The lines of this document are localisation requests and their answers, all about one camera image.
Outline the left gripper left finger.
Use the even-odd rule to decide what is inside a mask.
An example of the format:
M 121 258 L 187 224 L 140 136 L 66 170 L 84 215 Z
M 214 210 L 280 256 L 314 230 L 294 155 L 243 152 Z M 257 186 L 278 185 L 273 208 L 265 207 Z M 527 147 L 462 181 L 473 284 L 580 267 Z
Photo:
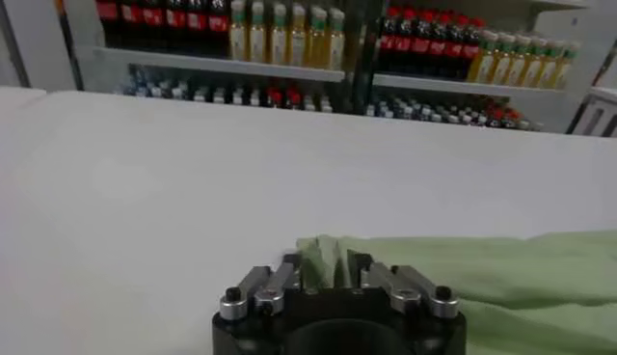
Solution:
M 219 316 L 226 321 L 240 321 L 253 311 L 281 313 L 285 293 L 302 289 L 301 263 L 299 254 L 285 254 L 275 271 L 270 266 L 254 266 L 237 286 L 226 289 L 220 299 Z

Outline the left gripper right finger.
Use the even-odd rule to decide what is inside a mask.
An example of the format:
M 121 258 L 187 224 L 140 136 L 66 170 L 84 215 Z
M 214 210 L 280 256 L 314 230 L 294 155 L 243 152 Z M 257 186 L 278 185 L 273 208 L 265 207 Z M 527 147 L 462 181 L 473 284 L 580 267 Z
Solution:
M 459 314 L 459 297 L 451 287 L 436 285 L 410 265 L 387 267 L 369 254 L 354 255 L 354 281 L 361 288 L 380 288 L 390 307 L 401 314 L 424 310 L 438 319 Z

